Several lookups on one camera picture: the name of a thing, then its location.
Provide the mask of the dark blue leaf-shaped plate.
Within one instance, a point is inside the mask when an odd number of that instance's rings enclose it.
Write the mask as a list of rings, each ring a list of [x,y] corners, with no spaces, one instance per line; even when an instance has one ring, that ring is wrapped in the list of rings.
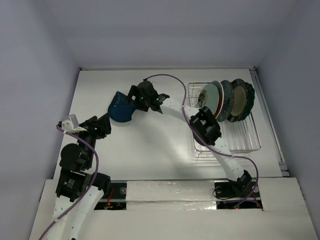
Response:
[[[117,123],[127,123],[132,120],[136,107],[126,103],[127,96],[117,91],[108,106],[109,117]]]

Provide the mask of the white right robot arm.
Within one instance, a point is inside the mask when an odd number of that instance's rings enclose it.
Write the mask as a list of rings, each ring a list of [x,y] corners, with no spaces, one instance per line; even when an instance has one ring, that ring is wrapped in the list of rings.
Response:
[[[235,202],[234,199],[238,198],[244,202],[253,194],[254,188],[250,186],[253,178],[237,161],[251,159],[233,155],[229,151],[214,115],[215,110],[206,105],[201,108],[186,106],[185,99],[179,102],[165,93],[159,94],[147,78],[130,87],[125,103],[140,111],[152,110],[185,121],[194,139],[207,147],[223,168],[228,180],[227,188],[231,190],[231,196],[228,197],[230,201]]]

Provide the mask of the light green flower plate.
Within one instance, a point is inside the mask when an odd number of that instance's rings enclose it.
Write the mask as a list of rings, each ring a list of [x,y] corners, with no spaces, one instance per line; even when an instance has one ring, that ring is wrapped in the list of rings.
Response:
[[[219,93],[217,87],[212,82],[205,85],[201,90],[198,96],[197,106],[199,108],[209,108],[214,116],[218,107]]]

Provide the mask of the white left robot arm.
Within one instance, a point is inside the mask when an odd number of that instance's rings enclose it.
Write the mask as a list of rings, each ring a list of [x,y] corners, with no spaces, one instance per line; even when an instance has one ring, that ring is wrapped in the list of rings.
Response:
[[[111,178],[97,169],[88,173],[92,165],[99,165],[95,151],[97,140],[111,133],[110,117],[93,116],[82,123],[72,114],[57,124],[57,129],[75,138],[60,152],[60,175],[55,190],[53,226],[47,240],[78,240],[101,198],[110,194]]]

